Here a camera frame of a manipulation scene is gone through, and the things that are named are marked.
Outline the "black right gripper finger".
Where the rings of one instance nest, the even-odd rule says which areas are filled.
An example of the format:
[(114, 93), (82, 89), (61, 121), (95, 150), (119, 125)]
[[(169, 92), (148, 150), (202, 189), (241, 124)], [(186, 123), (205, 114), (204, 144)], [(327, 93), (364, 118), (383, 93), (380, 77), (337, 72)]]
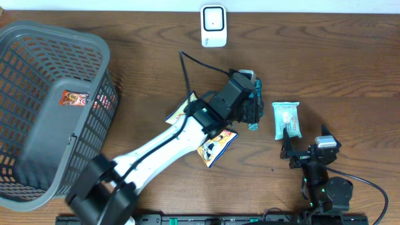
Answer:
[(286, 128), (283, 129), (282, 148), (280, 153), (281, 159), (291, 159), (294, 156), (294, 148)]
[(333, 136), (333, 134), (329, 131), (329, 129), (327, 128), (327, 126), (325, 124), (321, 125), (321, 136), (332, 136), (332, 138), (336, 142), (336, 146), (338, 148), (341, 147), (341, 143)]

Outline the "teal mouthwash bottle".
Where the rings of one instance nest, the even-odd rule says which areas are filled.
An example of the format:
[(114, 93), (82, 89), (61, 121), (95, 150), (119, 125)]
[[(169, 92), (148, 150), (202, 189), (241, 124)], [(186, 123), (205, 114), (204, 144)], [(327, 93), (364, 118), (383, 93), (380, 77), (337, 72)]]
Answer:
[(248, 129), (250, 131), (257, 131), (259, 129), (260, 119), (264, 115), (264, 102), (262, 100), (262, 82), (259, 78), (255, 80), (255, 90), (249, 96), (251, 100), (251, 123), (248, 124)]

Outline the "pale green wipes pack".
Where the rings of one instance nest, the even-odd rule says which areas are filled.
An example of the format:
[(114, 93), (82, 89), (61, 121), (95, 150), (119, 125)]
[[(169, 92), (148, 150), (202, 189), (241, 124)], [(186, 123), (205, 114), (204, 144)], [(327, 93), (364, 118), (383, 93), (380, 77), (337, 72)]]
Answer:
[(290, 138), (302, 138), (298, 118), (299, 102), (273, 102), (275, 122), (275, 140), (283, 138), (283, 131), (286, 129)]

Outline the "yellow snack bag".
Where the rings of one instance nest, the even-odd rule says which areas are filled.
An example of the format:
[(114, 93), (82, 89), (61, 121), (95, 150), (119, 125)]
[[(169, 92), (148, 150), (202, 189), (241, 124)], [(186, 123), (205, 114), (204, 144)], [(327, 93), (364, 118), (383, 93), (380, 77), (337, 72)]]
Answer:
[(198, 121), (192, 116), (187, 118), (184, 112), (188, 101), (194, 102), (197, 99), (196, 93), (191, 91), (190, 97), (181, 102), (165, 119), (165, 122), (171, 125), (172, 132), (180, 130), (181, 126), (184, 126), (184, 129), (177, 138), (163, 146), (162, 155), (170, 161), (175, 161), (187, 153), (197, 151), (206, 166), (210, 168), (224, 154), (238, 134), (224, 129), (216, 137), (207, 138)]

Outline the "red brown snack packet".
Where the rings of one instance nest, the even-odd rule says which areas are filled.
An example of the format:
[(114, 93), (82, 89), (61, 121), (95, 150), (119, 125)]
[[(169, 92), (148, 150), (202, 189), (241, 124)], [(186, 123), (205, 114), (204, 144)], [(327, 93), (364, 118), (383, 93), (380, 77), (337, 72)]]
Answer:
[(64, 90), (62, 92), (62, 98), (59, 101), (59, 105), (84, 107), (88, 97), (88, 93), (71, 92), (68, 90)]

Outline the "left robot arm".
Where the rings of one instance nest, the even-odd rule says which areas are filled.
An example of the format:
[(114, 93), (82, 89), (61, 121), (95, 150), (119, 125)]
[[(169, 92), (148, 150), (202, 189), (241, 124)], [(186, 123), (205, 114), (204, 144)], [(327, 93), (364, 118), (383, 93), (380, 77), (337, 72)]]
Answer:
[(140, 192), (161, 171), (191, 151), (210, 155), (226, 127), (258, 123), (262, 84), (251, 70), (235, 71), (219, 92), (190, 102), (170, 128), (140, 148), (108, 160), (91, 159), (66, 197), (83, 224), (135, 224), (132, 213)]

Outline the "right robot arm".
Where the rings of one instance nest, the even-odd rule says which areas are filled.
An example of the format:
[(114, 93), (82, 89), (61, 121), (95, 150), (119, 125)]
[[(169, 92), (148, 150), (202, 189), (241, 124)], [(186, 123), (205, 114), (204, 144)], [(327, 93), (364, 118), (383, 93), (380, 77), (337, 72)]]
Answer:
[(353, 184), (342, 177), (329, 177), (327, 165), (337, 159), (341, 143), (321, 126), (321, 135), (306, 151), (295, 151), (287, 129), (283, 129), (281, 159), (289, 160), (291, 169), (302, 169), (302, 195), (310, 200), (309, 209), (291, 218), (299, 224), (344, 224), (349, 210)]

